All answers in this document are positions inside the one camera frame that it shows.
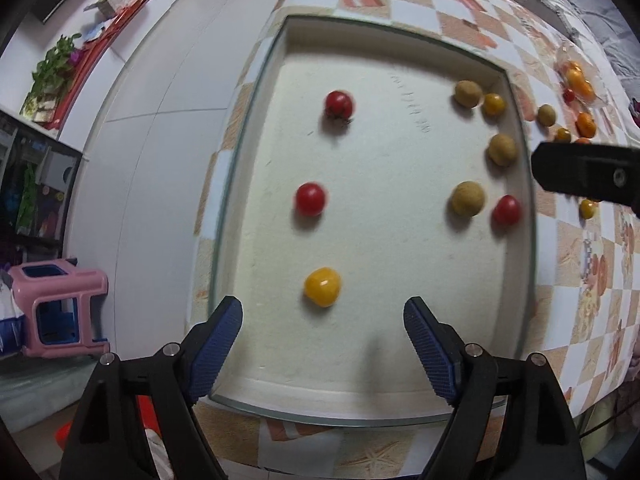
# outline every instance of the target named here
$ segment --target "blue gripper pad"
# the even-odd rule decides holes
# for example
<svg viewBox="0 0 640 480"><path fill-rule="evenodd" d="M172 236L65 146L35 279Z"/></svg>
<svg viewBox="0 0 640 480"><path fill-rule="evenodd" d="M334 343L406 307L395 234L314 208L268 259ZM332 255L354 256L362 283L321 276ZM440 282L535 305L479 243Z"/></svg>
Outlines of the blue gripper pad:
<svg viewBox="0 0 640 480"><path fill-rule="evenodd" d="M459 398L463 360L454 341L444 332L422 298L404 304L404 328L427 372L436 395L449 404Z"/></svg>
<svg viewBox="0 0 640 480"><path fill-rule="evenodd" d="M226 296L209 320L193 327L184 339L187 382L183 393L195 403L208 395L242 326L242 304Z"/></svg>

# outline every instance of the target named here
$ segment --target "pink plastic stool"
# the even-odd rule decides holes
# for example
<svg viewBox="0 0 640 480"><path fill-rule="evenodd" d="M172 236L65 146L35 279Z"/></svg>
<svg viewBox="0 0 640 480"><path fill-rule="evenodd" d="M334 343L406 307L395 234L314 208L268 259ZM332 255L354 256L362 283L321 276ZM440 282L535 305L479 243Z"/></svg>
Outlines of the pink plastic stool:
<svg viewBox="0 0 640 480"><path fill-rule="evenodd" d="M26 317L22 352L28 357L103 354L106 339L94 339L91 298L108 291L107 275L78 269L67 260L11 267L15 302Z"/></svg>

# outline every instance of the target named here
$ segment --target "yellow cherry tomato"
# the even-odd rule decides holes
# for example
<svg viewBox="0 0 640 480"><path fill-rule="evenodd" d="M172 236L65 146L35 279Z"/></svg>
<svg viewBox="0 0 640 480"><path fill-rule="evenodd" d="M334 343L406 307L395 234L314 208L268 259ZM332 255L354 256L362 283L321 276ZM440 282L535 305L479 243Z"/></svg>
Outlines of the yellow cherry tomato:
<svg viewBox="0 0 640 480"><path fill-rule="evenodd" d="M580 202L580 215L585 220L593 218L593 215L596 214L597 207L598 206L595 205L595 202L593 200L585 198L584 200L582 200L582 202Z"/></svg>
<svg viewBox="0 0 640 480"><path fill-rule="evenodd" d="M484 96L482 110L484 110L484 113L489 117L497 117L504 111L505 108L506 104L504 102L504 99L498 94L487 94Z"/></svg>
<svg viewBox="0 0 640 480"><path fill-rule="evenodd" d="M314 270L305 280L305 296L317 306L331 306L340 296L342 279L331 267Z"/></svg>
<svg viewBox="0 0 640 480"><path fill-rule="evenodd" d="M571 132L566 128L558 128L554 142L571 142Z"/></svg>

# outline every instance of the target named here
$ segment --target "white tray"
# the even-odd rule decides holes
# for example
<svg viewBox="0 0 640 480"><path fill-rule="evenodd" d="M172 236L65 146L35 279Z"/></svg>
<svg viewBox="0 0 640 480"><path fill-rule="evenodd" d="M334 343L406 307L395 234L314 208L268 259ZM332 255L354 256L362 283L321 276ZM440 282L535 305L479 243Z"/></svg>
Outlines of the white tray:
<svg viewBox="0 0 640 480"><path fill-rule="evenodd" d="M459 79L501 94L491 124L453 105ZM355 100L344 134L327 130L324 97ZM486 160L501 131L520 148L498 171ZM214 258L213 306L242 302L244 322L212 398L287 420L381 426L450 412L433 393L402 325L421 296L465 342L520 351L534 273L534 208L522 123L504 70L440 41L363 22L289 17L258 79L236 150ZM465 224L447 200L464 180L487 194ZM292 211L299 185L321 182L317 221ZM524 216L495 234L505 193ZM329 266L342 293L328 309L302 295Z"/></svg>

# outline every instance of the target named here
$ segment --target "green plant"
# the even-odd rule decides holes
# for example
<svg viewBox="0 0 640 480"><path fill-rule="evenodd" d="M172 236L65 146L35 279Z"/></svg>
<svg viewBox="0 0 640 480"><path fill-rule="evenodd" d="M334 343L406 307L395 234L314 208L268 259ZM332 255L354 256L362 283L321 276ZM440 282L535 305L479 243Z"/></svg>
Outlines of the green plant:
<svg viewBox="0 0 640 480"><path fill-rule="evenodd" d="M69 57L75 49L74 40L80 38L77 33L72 36L60 36L58 42L45 54L44 59L36 65L33 76L33 86L27 99L41 98L44 94L58 94L62 96L68 91L72 78L69 77L72 66Z"/></svg>

